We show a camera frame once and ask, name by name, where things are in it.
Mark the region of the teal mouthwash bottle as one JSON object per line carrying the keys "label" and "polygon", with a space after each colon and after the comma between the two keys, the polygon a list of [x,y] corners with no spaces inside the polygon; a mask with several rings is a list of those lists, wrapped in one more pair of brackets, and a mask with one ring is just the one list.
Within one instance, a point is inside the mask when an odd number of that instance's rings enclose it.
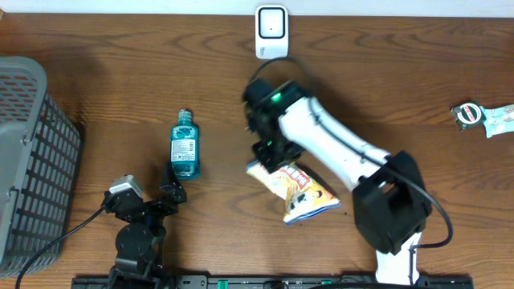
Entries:
{"label": "teal mouthwash bottle", "polygon": [[200,175],[199,130],[193,113],[182,109],[170,134],[170,162],[179,180],[192,180]]}

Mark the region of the yellow chips bag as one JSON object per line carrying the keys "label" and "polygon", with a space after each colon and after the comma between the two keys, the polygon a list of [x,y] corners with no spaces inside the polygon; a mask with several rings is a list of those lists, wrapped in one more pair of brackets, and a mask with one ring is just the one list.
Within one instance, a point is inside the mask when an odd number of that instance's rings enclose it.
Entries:
{"label": "yellow chips bag", "polygon": [[285,165],[274,173],[258,161],[246,173],[284,200],[283,222],[291,225],[341,206],[341,201],[296,164]]}

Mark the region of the dark green round-logo packet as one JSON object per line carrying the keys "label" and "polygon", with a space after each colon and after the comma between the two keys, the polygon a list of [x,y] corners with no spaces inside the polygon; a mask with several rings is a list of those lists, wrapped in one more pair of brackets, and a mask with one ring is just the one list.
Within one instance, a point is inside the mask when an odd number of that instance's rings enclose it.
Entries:
{"label": "dark green round-logo packet", "polygon": [[486,120],[482,107],[476,100],[453,107],[451,115],[459,126],[460,131],[480,126]]}

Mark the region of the mint green wipes packet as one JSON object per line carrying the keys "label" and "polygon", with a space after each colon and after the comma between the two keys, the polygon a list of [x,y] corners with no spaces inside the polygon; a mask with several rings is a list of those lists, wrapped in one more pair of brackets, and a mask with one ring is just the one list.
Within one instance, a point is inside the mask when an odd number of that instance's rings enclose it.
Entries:
{"label": "mint green wipes packet", "polygon": [[481,109],[484,116],[486,117],[483,125],[485,127],[487,138],[514,131],[514,107],[512,104],[500,108],[482,107]]}

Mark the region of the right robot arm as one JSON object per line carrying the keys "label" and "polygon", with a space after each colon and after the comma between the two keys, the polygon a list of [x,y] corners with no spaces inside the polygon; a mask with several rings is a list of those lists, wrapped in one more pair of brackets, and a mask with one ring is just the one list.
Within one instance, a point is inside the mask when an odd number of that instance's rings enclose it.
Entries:
{"label": "right robot arm", "polygon": [[243,102],[250,130],[259,136],[252,150],[261,168],[302,181],[292,164],[311,153],[351,192],[355,225],[377,254],[376,280],[415,285],[416,254],[433,204],[414,158],[361,139],[294,81],[273,88],[253,80]]}

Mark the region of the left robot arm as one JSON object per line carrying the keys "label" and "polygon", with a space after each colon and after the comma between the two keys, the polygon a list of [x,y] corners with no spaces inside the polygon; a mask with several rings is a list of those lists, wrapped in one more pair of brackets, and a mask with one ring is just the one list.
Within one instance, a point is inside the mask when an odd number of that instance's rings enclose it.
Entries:
{"label": "left robot arm", "polygon": [[116,236],[117,255],[107,288],[175,287],[175,278],[162,268],[166,235],[163,221],[178,212],[187,196],[170,162],[165,165],[160,189],[162,196],[144,201],[136,178],[124,175],[104,193],[105,212],[127,223]]}

